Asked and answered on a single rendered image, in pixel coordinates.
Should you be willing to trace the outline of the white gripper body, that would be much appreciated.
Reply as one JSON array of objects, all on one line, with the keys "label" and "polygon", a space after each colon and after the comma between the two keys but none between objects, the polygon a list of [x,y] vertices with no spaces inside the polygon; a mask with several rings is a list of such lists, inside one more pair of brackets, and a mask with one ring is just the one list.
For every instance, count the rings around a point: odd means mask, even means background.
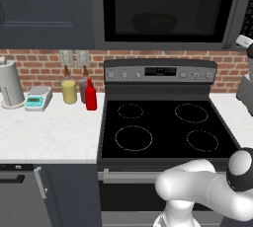
[{"label": "white gripper body", "polygon": [[245,48],[249,48],[252,43],[253,43],[253,39],[248,38],[244,35],[240,35],[236,40],[237,45],[243,46]]}]

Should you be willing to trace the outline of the dark bowl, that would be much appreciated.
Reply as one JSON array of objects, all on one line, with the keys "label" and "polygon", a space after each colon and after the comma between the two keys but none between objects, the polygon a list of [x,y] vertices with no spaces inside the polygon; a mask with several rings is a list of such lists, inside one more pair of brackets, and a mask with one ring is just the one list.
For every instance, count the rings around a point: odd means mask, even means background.
[{"label": "dark bowl", "polygon": [[[159,17],[167,16],[169,22],[160,22]],[[136,31],[141,35],[168,35],[177,25],[177,18],[161,13],[140,13],[132,17]]]}]

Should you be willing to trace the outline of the black oven door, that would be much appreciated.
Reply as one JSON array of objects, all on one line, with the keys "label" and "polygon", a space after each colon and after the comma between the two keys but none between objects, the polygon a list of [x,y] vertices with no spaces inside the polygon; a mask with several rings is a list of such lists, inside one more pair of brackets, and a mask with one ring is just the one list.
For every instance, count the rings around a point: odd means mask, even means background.
[{"label": "black oven door", "polygon": [[104,184],[99,180],[103,227],[152,227],[166,202],[153,184]]}]

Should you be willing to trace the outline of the dark blue cupboard door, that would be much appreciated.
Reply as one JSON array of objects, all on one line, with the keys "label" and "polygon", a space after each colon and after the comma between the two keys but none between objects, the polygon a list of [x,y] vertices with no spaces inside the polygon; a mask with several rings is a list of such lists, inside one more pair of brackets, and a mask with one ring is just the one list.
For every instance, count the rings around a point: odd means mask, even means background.
[{"label": "dark blue cupboard door", "polygon": [[0,0],[0,48],[94,47],[92,0]]}]

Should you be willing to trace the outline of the dark blue cabinet door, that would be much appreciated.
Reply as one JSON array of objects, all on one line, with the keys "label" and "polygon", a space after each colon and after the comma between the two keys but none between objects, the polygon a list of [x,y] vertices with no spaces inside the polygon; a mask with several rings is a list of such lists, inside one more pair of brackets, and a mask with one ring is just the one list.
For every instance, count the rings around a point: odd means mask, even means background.
[{"label": "dark blue cabinet door", "polygon": [[102,227],[96,164],[35,165],[52,227]]}]

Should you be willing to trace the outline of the grey toaster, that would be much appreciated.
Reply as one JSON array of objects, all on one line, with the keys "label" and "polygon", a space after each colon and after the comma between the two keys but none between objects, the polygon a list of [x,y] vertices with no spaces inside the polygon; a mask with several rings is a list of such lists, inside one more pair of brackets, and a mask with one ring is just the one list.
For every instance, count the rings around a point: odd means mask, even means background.
[{"label": "grey toaster", "polygon": [[253,116],[253,78],[245,74],[239,84],[236,98],[243,103],[249,113]]}]

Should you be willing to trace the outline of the black and steel stove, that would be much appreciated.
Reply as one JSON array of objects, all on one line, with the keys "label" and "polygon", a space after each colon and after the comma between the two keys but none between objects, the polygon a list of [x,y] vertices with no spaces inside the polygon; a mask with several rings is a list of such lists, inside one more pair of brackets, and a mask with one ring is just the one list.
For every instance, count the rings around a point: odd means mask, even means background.
[{"label": "black and steel stove", "polygon": [[[224,174],[239,145],[210,99],[216,68],[215,62],[206,60],[106,61],[98,173],[105,169],[161,173],[207,159]],[[186,79],[180,79],[183,72]]]}]

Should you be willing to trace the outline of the red ketchup bottle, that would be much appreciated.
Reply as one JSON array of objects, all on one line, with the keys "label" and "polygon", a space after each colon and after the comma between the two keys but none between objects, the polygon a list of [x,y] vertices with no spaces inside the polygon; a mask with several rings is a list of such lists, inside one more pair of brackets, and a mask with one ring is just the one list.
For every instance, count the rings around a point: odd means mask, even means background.
[{"label": "red ketchup bottle", "polygon": [[92,86],[92,81],[90,79],[87,80],[87,88],[85,89],[85,101],[86,109],[88,111],[95,111],[97,109],[96,90]]}]

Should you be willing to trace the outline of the brown sauce bottle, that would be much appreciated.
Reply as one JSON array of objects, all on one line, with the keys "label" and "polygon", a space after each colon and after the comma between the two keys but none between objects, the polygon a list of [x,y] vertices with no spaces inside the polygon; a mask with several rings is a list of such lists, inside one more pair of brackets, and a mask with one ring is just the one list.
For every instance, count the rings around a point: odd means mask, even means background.
[{"label": "brown sauce bottle", "polygon": [[81,101],[82,101],[83,104],[85,104],[86,103],[86,101],[85,101],[85,90],[87,88],[87,83],[88,83],[88,79],[89,79],[89,74],[88,74],[86,66],[83,66],[82,76],[83,76],[83,78],[79,82],[79,89],[80,89]]}]

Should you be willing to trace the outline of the yellow sauce bottle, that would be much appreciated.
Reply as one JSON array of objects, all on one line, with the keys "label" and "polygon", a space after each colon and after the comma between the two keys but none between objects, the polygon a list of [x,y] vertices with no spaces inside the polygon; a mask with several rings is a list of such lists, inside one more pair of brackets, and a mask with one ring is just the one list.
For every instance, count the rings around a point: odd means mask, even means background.
[{"label": "yellow sauce bottle", "polygon": [[76,83],[70,77],[70,72],[67,66],[64,66],[63,80],[61,82],[61,92],[63,101],[68,105],[73,105],[77,102]]}]

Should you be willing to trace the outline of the teal kitchen scale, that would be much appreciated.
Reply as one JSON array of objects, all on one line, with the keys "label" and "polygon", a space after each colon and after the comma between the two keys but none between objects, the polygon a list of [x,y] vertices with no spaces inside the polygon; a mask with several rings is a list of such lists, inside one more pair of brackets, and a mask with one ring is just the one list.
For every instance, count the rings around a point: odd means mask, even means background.
[{"label": "teal kitchen scale", "polygon": [[52,98],[52,90],[48,86],[35,86],[28,93],[25,110],[28,112],[43,112]]}]

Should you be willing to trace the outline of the white paper towel roll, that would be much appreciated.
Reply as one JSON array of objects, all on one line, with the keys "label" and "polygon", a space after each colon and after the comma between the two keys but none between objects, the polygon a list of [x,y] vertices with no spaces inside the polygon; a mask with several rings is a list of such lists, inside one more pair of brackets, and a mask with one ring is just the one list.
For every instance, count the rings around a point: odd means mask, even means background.
[{"label": "white paper towel roll", "polygon": [[5,56],[0,56],[0,91],[3,96],[1,106],[4,109],[17,109],[25,104],[16,63]]}]

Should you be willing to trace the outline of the dark grey dishwasher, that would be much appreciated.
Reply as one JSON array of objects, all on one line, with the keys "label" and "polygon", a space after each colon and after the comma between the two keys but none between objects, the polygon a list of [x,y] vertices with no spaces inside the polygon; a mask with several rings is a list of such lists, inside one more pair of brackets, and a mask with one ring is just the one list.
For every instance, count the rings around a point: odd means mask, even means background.
[{"label": "dark grey dishwasher", "polygon": [[21,184],[0,184],[0,227],[52,227],[33,164],[0,164],[0,176],[24,175]]}]

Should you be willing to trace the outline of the grey wall socket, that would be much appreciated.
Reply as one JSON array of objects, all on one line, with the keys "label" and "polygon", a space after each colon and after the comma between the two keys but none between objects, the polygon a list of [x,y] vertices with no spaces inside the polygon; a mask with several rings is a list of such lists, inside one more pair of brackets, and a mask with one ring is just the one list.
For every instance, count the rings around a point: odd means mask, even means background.
[{"label": "grey wall socket", "polygon": [[76,63],[78,67],[89,67],[90,59],[89,59],[89,51],[88,50],[77,50],[76,51]]},{"label": "grey wall socket", "polygon": [[59,59],[61,62],[61,65],[64,66],[70,66],[73,67],[74,63],[73,63],[73,52],[71,50],[61,50],[59,52]]}]

